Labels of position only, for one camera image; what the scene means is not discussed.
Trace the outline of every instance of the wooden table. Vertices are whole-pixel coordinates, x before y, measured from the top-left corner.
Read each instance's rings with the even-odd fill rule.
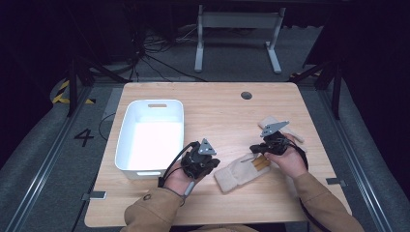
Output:
[[[241,97],[252,94],[250,100]],[[91,200],[85,223],[90,227],[122,226],[124,211],[157,180],[132,181],[115,164],[115,150],[129,103],[135,100],[175,99],[184,106],[184,146],[206,137],[220,159],[217,169],[249,153],[262,142],[257,123],[272,115],[289,120],[288,127],[305,139],[309,171],[338,197],[350,212],[340,185],[326,184],[335,172],[326,155],[308,110],[293,83],[130,83],[120,99],[102,158],[94,190],[106,191],[105,200]],[[276,167],[252,182],[223,194],[213,173],[193,190],[178,211],[175,225],[259,223],[306,220],[298,198],[289,191],[286,177]]]

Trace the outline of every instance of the white plastic bin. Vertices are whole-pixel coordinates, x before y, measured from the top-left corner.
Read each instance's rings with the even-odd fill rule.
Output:
[[[115,165],[129,179],[162,176],[184,145],[184,108],[177,100],[140,100],[127,107]]]

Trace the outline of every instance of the person's right hand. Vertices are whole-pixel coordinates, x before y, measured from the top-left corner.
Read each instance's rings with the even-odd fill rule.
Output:
[[[185,191],[187,190],[188,186],[192,181],[195,181],[195,184],[200,182],[203,178],[199,178],[199,180],[194,180],[193,178],[187,176],[185,174],[182,166],[181,161],[178,160],[174,163],[174,165],[169,170],[169,174],[166,177],[164,187],[167,189],[171,189],[179,195],[184,195]]]
[[[292,135],[287,133],[284,135],[293,142],[295,141]],[[292,179],[295,179],[308,172],[301,155],[299,155],[296,149],[291,146],[289,146],[281,156],[271,153],[265,153],[264,156],[268,160],[276,163],[280,167],[280,170]]]

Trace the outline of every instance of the tan jacket sleeve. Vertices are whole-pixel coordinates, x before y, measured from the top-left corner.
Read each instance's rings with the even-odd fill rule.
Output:
[[[121,232],[169,231],[183,199],[165,188],[154,188],[125,211],[126,227]]]
[[[294,183],[307,211],[328,230],[364,231],[361,224],[348,214],[343,204],[310,173],[296,178]],[[313,228],[315,231],[322,231],[316,226]]]

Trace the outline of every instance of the black wire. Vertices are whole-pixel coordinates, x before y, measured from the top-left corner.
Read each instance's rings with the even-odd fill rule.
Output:
[[[112,114],[106,116],[105,118],[103,118],[103,119],[100,121],[99,133],[100,133],[100,136],[101,136],[105,141],[107,141],[108,139],[105,138],[105,137],[103,136],[103,134],[102,134],[102,130],[101,130],[101,128],[102,128],[102,123],[103,123],[103,121],[105,121],[105,119],[107,119],[108,117],[110,117],[110,116],[112,116],[112,115],[114,115],[114,114],[115,114],[115,113],[112,113]]]
[[[167,44],[166,40],[159,37],[157,38],[155,34],[153,35],[145,35],[145,39],[144,39],[144,49],[147,52],[151,52],[151,53],[158,53],[161,52],[164,48],[164,44]],[[151,46],[151,45],[158,45],[160,48],[148,48],[147,46]]]
[[[155,60],[155,61],[157,61],[157,62],[159,62],[159,63],[161,63],[161,64],[163,64],[163,65],[165,65],[165,66],[167,66],[167,67],[169,67],[171,70],[176,71],[176,72],[178,72],[178,73],[180,73],[180,74],[182,74],[182,75],[189,76],[189,77],[192,77],[192,78],[195,78],[195,79],[199,79],[199,80],[201,80],[201,81],[203,81],[203,82],[208,82],[206,79],[203,79],[203,78],[200,78],[200,77],[197,77],[197,76],[194,76],[194,75],[190,75],[190,74],[186,74],[186,73],[184,73],[184,72],[181,72],[181,71],[179,71],[179,70],[177,70],[177,69],[175,69],[175,68],[173,68],[173,67],[171,67],[171,66],[165,64],[163,61],[161,61],[161,60],[159,60],[159,59],[157,59],[157,58],[154,58],[154,57],[152,57],[152,56],[150,56],[150,55],[145,54],[145,56],[147,56],[147,57],[149,57],[150,59],[153,59],[153,60]]]
[[[157,73],[160,75],[160,77],[162,77],[163,79],[165,79],[165,80],[167,80],[167,81],[169,81],[169,82],[172,82],[170,79],[167,79],[167,78],[163,77],[163,75],[162,75],[158,70],[154,69],[154,67],[152,67],[146,60],[144,60],[144,59],[142,59],[142,58],[141,58],[141,60],[142,60],[143,62],[145,62],[149,67],[151,67],[151,69],[153,69],[155,72],[157,72]]]
[[[139,73],[136,71],[135,66],[133,67],[133,70],[135,71],[136,82],[139,82]]]
[[[243,29],[243,28],[234,28],[234,29],[227,29],[228,33],[232,33],[234,35],[238,35],[238,36],[242,36],[242,37],[246,37],[250,34],[252,34],[252,32],[254,31],[254,29]]]
[[[165,180],[166,180],[166,178],[168,178],[168,176],[170,175],[168,175],[168,172],[169,172],[169,170],[172,168],[172,166],[175,164],[175,162],[178,160],[178,158],[180,157],[180,156],[182,156],[182,154],[184,154],[185,153],[185,151],[187,151],[187,149],[189,148],[189,147],[193,147],[193,145],[195,145],[196,144],[196,142],[191,142],[190,144],[188,144],[184,149],[182,149],[181,150],[181,152],[175,157],[175,159],[171,162],[171,164],[169,164],[169,166],[168,166],[168,168],[166,168],[166,171],[163,173],[163,177],[162,178],[159,178],[159,180],[160,180],[160,182],[159,182],[159,187],[160,188],[162,188],[163,187],[163,184],[165,184]]]
[[[168,179],[168,177],[169,177],[170,175],[172,175],[172,173],[174,173],[176,170],[179,170],[179,169],[181,169],[181,168],[184,168],[184,167],[180,166],[180,167],[175,168],[174,170],[172,170],[167,176],[164,176],[164,177],[163,177],[163,181],[165,182],[166,179]]]
[[[124,68],[121,68],[121,69],[118,69],[118,70],[114,70],[114,71],[110,70],[110,71],[113,72],[113,73],[116,73],[116,74],[121,74],[121,73],[125,73],[126,71],[131,70],[131,69],[132,69],[132,66],[133,66],[133,64],[128,65],[128,66],[126,66],[126,67],[124,67]],[[101,73],[101,72],[90,71],[90,73],[91,73],[93,76],[106,76],[105,74],[103,74],[103,73]]]
[[[100,169],[97,170],[97,173],[96,173],[96,175],[94,176],[93,182],[91,183],[91,186],[88,188],[87,194],[90,194],[91,190],[94,188],[94,184],[95,184],[96,181],[97,181],[97,176],[99,175],[99,171],[100,171]],[[78,215],[77,215],[77,217],[76,217],[76,219],[75,219],[75,222],[74,222],[74,225],[73,225],[73,227],[72,227],[72,232],[75,231],[75,228],[76,228],[76,226],[78,225],[78,222],[79,222],[79,218],[81,218],[82,211],[84,210],[85,204],[86,204],[87,202],[88,202],[88,201],[83,200],[83,202],[82,202],[82,204],[81,204],[81,208],[80,208],[80,210],[79,210],[79,212],[78,212]]]
[[[131,77],[132,77],[132,75],[133,75],[133,70],[134,70],[134,68],[132,67],[131,73],[130,73],[130,76],[129,76],[129,80],[131,80]]]
[[[148,45],[156,45],[159,44],[160,48],[154,49],[154,48],[147,48]],[[160,52],[166,52],[167,50],[169,50],[171,47],[175,46],[175,43],[168,43],[166,40],[156,40],[150,43],[146,43],[144,45],[145,47],[145,51],[149,52],[149,53],[160,53]]]
[[[302,150],[302,148],[300,148],[294,141],[292,141],[290,139],[287,139],[287,140],[290,142],[290,144],[288,144],[288,146],[293,147],[298,152],[298,154],[301,156],[302,160],[304,161],[306,169],[308,170],[308,158],[307,158],[307,155],[304,152],[304,150]]]
[[[192,37],[193,37],[194,31],[197,31],[197,30],[198,30],[198,27],[196,26],[195,28],[193,28],[192,30],[190,30],[188,33],[185,33],[185,32],[184,32],[184,34],[178,36],[179,38],[176,39],[176,42],[178,42],[178,41],[180,41],[180,40],[185,40],[185,41],[192,40],[192,41],[195,41],[195,40],[192,39]]]
[[[67,6],[66,1],[64,1],[64,7],[65,7],[66,10],[68,11],[68,13],[69,13],[69,15],[70,15],[70,18],[72,19],[72,21],[73,21],[73,23],[74,23],[74,25],[75,25],[75,28],[77,29],[78,33],[81,35],[82,39],[83,39],[83,40],[85,41],[85,43],[87,44],[88,49],[91,51],[91,53],[93,54],[93,56],[94,56],[94,58],[96,59],[96,61],[98,61],[99,59],[98,59],[96,53],[94,53],[93,48],[91,47],[91,45],[90,45],[90,43],[88,42],[87,38],[85,37],[85,35],[82,33],[81,29],[79,28],[78,23],[77,23],[77,21],[75,20],[75,17],[74,17],[74,15],[73,15],[72,11],[70,10],[70,7]]]

